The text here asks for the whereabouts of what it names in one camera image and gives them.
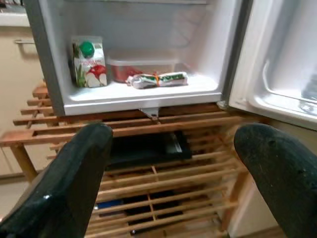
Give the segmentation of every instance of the open refrigerator door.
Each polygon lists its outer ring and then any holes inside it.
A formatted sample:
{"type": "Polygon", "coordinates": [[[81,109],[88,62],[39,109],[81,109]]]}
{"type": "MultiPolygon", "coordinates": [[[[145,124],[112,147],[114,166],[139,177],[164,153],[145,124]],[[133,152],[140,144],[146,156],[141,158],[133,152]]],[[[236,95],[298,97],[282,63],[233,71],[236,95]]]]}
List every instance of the open refrigerator door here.
{"type": "Polygon", "coordinates": [[[255,0],[229,106],[317,130],[317,2],[255,0]]]}

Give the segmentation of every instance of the cabinet handle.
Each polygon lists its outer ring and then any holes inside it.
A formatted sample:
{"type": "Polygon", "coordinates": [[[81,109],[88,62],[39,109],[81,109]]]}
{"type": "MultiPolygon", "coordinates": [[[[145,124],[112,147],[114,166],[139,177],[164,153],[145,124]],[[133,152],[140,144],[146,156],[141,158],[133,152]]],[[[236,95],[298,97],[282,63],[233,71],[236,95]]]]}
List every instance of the cabinet handle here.
{"type": "Polygon", "coordinates": [[[35,44],[35,42],[32,40],[21,40],[21,39],[15,40],[14,43],[17,45],[34,45],[35,44]]]}

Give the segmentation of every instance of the refrigerator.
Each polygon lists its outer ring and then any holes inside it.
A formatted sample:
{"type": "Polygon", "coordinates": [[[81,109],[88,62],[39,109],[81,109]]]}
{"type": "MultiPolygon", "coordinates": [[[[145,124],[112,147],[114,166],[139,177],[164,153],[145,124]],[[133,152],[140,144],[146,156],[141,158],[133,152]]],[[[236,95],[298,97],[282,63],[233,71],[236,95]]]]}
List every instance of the refrigerator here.
{"type": "Polygon", "coordinates": [[[26,10],[58,116],[219,102],[317,130],[317,1],[28,0],[26,10]],[[102,38],[107,86],[74,84],[74,36],[102,38]],[[159,62],[187,84],[116,82],[113,52],[133,52],[130,64],[169,52],[159,62]]]}

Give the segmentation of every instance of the floor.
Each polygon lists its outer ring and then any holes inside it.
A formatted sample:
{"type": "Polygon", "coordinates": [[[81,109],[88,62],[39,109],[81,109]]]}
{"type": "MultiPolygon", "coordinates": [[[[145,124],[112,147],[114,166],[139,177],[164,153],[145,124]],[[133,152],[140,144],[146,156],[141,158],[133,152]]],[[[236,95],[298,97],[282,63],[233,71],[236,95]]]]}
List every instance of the floor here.
{"type": "Polygon", "coordinates": [[[280,227],[244,236],[242,238],[286,238],[286,235],[280,227]]]}

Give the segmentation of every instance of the black tray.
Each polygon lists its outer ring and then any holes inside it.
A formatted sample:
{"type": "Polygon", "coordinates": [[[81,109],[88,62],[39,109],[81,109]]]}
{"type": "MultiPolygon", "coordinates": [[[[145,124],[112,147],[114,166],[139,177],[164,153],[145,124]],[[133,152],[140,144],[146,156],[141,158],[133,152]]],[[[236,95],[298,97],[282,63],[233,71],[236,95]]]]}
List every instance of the black tray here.
{"type": "Polygon", "coordinates": [[[113,139],[107,171],[151,165],[192,157],[181,131],[116,137],[113,139]]]}

